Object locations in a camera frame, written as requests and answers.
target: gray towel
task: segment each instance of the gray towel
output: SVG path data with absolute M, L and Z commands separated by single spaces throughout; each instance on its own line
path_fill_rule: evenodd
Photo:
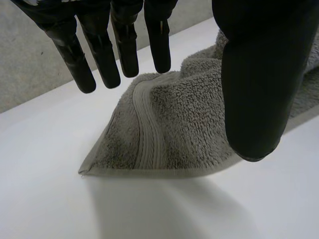
M 221 57 L 227 39 L 186 58 L 180 72 L 137 77 L 79 173 L 97 176 L 193 177 L 241 159 L 227 142 Z M 319 34 L 286 131 L 319 115 Z

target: folded towel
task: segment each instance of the folded towel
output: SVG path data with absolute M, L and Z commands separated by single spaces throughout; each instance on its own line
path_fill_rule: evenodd
M 227 42 L 186 58 L 180 72 L 137 77 L 79 173 L 97 176 L 193 177 L 241 159 L 224 124 L 221 58 Z M 319 115 L 319 34 L 286 131 Z

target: white surface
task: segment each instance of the white surface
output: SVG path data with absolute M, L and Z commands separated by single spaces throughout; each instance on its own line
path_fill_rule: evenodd
M 213 20 L 170 38 L 172 69 L 214 43 Z M 149 48 L 141 73 L 153 72 Z M 130 79 L 84 95 L 74 82 L 0 115 L 2 239 L 317 239 L 319 118 L 259 163 L 187 180 L 81 178 Z

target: robotic hand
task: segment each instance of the robotic hand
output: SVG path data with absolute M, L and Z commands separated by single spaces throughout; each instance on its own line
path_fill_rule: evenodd
M 119 86 L 121 79 L 107 27 L 111 22 L 123 73 L 139 73 L 134 22 L 143 0 L 11 0 L 53 40 L 77 86 L 84 93 L 96 88 L 91 70 L 76 36 L 77 15 L 89 43 L 102 80 L 107 88 Z M 177 0 L 145 0 L 145 21 L 155 68 L 170 70 L 169 26 Z
M 143 0 L 11 0 L 53 40 L 80 90 L 95 82 L 75 35 L 77 15 L 108 88 L 120 84 L 107 34 L 109 14 L 124 74 L 139 72 L 134 22 Z M 177 0 L 145 0 L 145 21 L 159 73 L 170 69 L 170 17 Z M 222 58 L 225 127 L 242 158 L 259 161 L 278 145 L 319 24 L 318 0 L 213 0 L 228 38 Z

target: gray wall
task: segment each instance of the gray wall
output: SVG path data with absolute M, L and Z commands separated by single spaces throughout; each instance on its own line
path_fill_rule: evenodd
M 211 0 L 179 0 L 169 19 L 175 34 L 212 17 Z M 110 38 L 115 46 L 109 24 Z M 143 12 L 135 24 L 138 49 L 149 45 Z M 78 26 L 78 37 L 91 70 L 96 66 Z M 20 9 L 0 0 L 0 113 L 72 80 L 51 40 Z

